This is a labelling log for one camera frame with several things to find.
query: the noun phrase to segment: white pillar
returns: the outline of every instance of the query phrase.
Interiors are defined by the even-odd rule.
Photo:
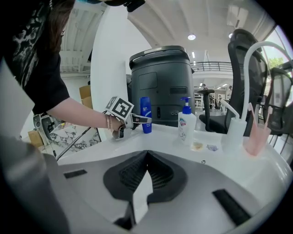
[[[107,7],[99,24],[92,50],[91,93],[93,109],[103,112],[113,96],[127,100],[125,47],[127,9]],[[99,129],[106,140],[105,129]]]

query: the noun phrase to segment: pink cup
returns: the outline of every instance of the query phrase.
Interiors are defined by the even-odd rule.
[[[252,124],[249,140],[245,143],[244,148],[246,151],[257,156],[266,145],[267,139],[271,133],[269,128],[264,129],[264,125]]]

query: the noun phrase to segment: white curved pipe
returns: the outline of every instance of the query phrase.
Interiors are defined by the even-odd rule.
[[[281,51],[287,57],[291,66],[293,67],[293,62],[290,56],[288,55],[288,53],[282,47],[278,46],[277,44],[273,42],[257,42],[249,48],[244,58],[244,104],[243,104],[241,121],[246,120],[248,103],[249,103],[249,72],[248,72],[249,60],[253,52],[263,46],[271,46]]]
[[[234,109],[233,107],[231,107],[231,106],[230,106],[225,100],[223,100],[223,99],[221,99],[220,102],[223,104],[223,106],[227,107],[230,111],[233,112],[233,114],[235,115],[235,118],[236,118],[236,119],[239,119],[240,115],[238,114],[237,111],[235,111],[235,109]]]

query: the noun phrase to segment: white card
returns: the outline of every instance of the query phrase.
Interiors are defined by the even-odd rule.
[[[141,183],[133,194],[133,210],[136,224],[138,224],[147,213],[147,196],[152,193],[152,178],[148,171],[146,171]]]

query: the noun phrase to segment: soap dispenser bottle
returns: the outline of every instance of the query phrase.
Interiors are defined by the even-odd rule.
[[[188,105],[190,97],[182,97],[185,100],[185,106],[182,112],[178,114],[178,133],[179,138],[185,145],[191,145],[193,141],[193,133],[196,125],[196,116],[191,113],[191,107]]]

